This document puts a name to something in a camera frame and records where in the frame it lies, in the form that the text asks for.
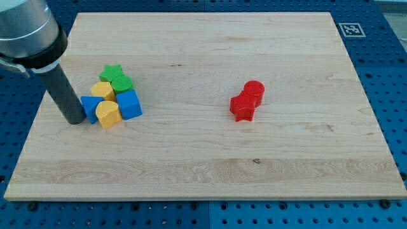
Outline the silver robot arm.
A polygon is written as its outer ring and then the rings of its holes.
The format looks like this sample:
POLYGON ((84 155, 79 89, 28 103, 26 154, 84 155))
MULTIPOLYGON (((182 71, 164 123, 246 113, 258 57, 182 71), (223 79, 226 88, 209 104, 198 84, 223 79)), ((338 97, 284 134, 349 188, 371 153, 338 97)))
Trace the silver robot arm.
POLYGON ((1 0, 1 68, 44 74, 66 48, 67 36, 45 0, 1 0))

